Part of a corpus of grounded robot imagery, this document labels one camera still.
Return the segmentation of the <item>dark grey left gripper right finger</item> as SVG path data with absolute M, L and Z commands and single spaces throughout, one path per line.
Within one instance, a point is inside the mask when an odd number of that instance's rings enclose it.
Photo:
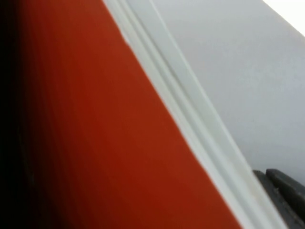
M 267 169 L 266 176 L 279 189 L 297 215 L 305 214 L 305 187 L 278 169 Z

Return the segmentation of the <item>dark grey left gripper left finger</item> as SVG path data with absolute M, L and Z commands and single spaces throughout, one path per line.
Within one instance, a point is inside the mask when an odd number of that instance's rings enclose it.
M 282 194 L 279 192 L 279 189 L 276 188 L 266 176 L 266 172 L 254 170 L 253 173 L 264 187 L 269 198 L 274 203 L 288 228 L 303 229 L 305 227 L 305 215 L 297 215 L 295 213 L 295 211 L 290 207 Z

